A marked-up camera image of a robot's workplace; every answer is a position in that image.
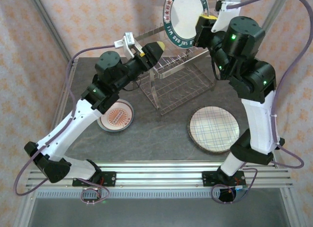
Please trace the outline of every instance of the plate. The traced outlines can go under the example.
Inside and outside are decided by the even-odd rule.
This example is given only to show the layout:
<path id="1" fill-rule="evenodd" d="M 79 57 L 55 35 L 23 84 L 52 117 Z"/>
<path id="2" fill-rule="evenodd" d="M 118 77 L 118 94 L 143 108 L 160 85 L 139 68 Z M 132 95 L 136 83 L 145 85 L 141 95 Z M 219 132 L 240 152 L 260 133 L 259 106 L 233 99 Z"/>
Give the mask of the plate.
<path id="1" fill-rule="evenodd" d="M 230 112 L 213 106 L 195 110 L 188 131 L 200 148 L 218 154 L 227 152 L 240 132 L 238 122 Z"/>
<path id="2" fill-rule="evenodd" d="M 134 118 L 132 105 L 125 100 L 117 100 L 97 122 L 108 132 L 120 132 L 126 129 Z"/>
<path id="3" fill-rule="evenodd" d="M 171 42 L 181 48 L 192 47 L 199 16 L 208 16 L 207 0 L 165 0 L 163 24 Z"/>

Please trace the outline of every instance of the patterned wallpaper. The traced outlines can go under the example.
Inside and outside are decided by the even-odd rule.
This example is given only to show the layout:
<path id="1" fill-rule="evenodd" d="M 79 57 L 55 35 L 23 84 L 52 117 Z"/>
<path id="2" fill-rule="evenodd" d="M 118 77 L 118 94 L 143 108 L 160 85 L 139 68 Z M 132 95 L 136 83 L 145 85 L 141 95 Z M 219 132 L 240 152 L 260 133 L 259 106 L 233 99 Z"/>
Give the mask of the patterned wallpaper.
<path id="1" fill-rule="evenodd" d="M 66 63 L 30 0 L 0 0 L 0 34 L 0 226 L 11 227 L 23 147 L 50 130 Z"/>
<path id="2" fill-rule="evenodd" d="M 1 134 L 4 137 L 1 138 L 1 150 L 6 153 L 4 158 L 7 158 L 7 161 L 4 163 L 5 166 L 0 163 L 0 166 L 3 166 L 0 173 L 0 189 L 6 190 L 8 195 L 11 195 L 9 193 L 11 184 L 7 183 L 11 181 L 5 173 L 16 174 L 19 166 L 15 167 L 15 164 L 22 163 L 26 159 L 26 156 L 21 153 L 25 141 L 38 139 L 49 129 L 59 94 L 60 81 L 63 78 L 59 73 L 64 70 L 65 63 L 28 0 L 0 1 L 2 13 L 0 29 L 3 30 L 0 37 L 0 55 L 4 57 L 3 60 L 0 59 L 0 67 L 1 72 L 5 72 L 1 76 L 3 81 L 1 91 L 9 92 L 4 100 L 1 99 L 2 111 L 7 112 L 5 121 L 0 123 L 3 124 L 1 129 L 5 128 Z M 15 9 L 12 8 L 13 1 L 19 3 L 18 6 L 14 5 Z M 125 31 L 138 34 L 154 28 L 162 22 L 164 3 L 164 0 L 42 1 L 71 55 L 86 47 L 112 44 L 121 39 Z M 208 1 L 212 12 L 216 0 Z M 274 0 L 267 0 L 248 5 L 242 8 L 241 15 L 252 17 L 262 24 L 273 3 Z M 21 21 L 25 19 L 29 20 L 29 24 L 21 25 Z M 283 13 L 276 20 L 266 42 L 263 43 L 258 57 L 274 65 L 279 80 L 283 71 L 304 45 L 307 36 L 306 11 L 297 1 L 288 0 Z M 85 56 L 99 56 L 102 52 L 89 52 Z M 292 177 L 297 182 L 295 185 L 307 223 L 313 223 L 311 139 L 313 89 L 310 85 L 313 78 L 312 54 L 311 46 L 310 52 L 301 60 L 284 86 L 279 101 L 278 117 L 279 132 L 287 141 L 286 148 L 301 155 L 306 162 L 302 170 L 292 172 Z M 22 106 L 27 107 L 25 113 L 18 111 Z M 21 126 L 14 128 L 16 121 L 21 122 Z M 286 163 L 296 162 L 285 155 L 283 158 Z M 4 198 L 5 205 L 0 207 L 0 211 L 2 209 L 4 211 L 1 213 L 15 210 L 16 205 L 13 205 L 15 200 L 17 199 L 12 199 L 12 196 Z M 8 217 L 4 218 L 3 223 L 8 223 L 10 226 Z"/>

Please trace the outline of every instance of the wire dish rack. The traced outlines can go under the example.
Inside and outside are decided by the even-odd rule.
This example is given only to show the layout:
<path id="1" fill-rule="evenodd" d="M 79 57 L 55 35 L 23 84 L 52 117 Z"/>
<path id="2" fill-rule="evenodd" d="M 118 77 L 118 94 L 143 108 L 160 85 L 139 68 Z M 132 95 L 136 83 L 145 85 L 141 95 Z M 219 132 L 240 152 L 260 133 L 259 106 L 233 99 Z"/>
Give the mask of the wire dish rack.
<path id="1" fill-rule="evenodd" d="M 162 24 L 139 34 L 135 39 L 142 46 L 156 41 L 165 44 L 161 59 L 153 69 L 141 76 L 140 84 L 160 116 L 215 86 L 216 81 L 210 78 L 212 67 L 210 58 L 206 57 L 209 54 L 206 49 L 175 46 Z"/>

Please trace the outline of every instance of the orange patterned plate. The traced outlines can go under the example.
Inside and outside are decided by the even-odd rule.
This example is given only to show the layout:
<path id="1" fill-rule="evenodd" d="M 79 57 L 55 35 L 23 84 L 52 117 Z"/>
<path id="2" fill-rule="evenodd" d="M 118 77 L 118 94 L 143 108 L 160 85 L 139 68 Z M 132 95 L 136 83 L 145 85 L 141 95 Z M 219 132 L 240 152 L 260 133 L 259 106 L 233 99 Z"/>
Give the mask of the orange patterned plate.
<path id="1" fill-rule="evenodd" d="M 131 124 L 133 118 L 134 109 L 131 104 L 119 99 L 97 122 L 102 129 L 108 132 L 120 132 Z"/>

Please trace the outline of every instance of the white plate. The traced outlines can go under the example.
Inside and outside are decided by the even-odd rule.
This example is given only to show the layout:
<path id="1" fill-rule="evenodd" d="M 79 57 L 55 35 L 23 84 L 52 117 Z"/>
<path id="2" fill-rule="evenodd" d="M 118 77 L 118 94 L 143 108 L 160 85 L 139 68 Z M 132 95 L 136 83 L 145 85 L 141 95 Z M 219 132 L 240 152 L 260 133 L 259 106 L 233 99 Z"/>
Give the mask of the white plate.
<path id="1" fill-rule="evenodd" d="M 197 110 L 190 120 L 189 134 L 204 150 L 224 153 L 239 138 L 239 125 L 234 116 L 219 107 Z"/>
<path id="2" fill-rule="evenodd" d="M 134 118 L 134 109 L 125 100 L 119 99 L 101 116 L 97 122 L 108 132 L 120 132 L 126 129 Z"/>
<path id="3" fill-rule="evenodd" d="M 163 23 L 167 36 L 181 48 L 192 47 L 199 16 L 208 16 L 207 0 L 165 0 Z"/>

